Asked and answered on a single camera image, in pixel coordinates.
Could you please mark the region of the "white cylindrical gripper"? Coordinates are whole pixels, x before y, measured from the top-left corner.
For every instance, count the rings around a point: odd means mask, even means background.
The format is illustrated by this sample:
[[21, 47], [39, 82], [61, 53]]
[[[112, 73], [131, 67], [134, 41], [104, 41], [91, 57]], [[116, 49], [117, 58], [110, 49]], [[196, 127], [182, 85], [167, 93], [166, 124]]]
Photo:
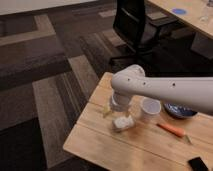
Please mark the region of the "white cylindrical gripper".
[[106, 118], [112, 114], [113, 111], [123, 112], [125, 111], [125, 117], [129, 117], [131, 112], [128, 110], [130, 107], [131, 96], [124, 96], [122, 94], [114, 92], [110, 97], [110, 107], [106, 106], [103, 109], [103, 117]]

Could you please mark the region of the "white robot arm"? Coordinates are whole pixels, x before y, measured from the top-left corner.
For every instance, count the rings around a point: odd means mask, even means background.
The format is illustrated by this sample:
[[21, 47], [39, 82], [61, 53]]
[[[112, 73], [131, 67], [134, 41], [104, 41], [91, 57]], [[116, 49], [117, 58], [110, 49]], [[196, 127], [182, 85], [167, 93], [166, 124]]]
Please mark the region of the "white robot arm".
[[125, 112], [133, 96], [145, 96], [213, 115], [213, 77], [147, 77], [137, 64], [112, 75], [109, 108]]

